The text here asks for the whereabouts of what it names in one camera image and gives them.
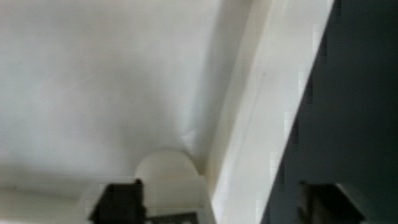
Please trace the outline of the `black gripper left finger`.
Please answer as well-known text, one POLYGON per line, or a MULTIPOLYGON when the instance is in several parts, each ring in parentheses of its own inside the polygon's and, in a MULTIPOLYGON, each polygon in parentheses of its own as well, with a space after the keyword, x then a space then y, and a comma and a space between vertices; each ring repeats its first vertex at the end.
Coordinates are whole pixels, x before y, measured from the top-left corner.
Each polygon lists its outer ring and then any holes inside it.
POLYGON ((112 183, 106 185, 89 215, 92 224, 144 224, 144 183, 112 183))

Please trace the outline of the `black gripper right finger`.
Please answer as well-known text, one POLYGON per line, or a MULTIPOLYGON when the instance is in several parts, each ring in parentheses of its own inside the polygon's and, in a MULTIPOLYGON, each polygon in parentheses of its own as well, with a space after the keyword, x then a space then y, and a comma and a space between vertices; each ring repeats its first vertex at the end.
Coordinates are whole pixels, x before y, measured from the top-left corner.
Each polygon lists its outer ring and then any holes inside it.
POLYGON ((300 224, 361 224, 364 214, 336 184, 300 185, 297 216, 300 224))

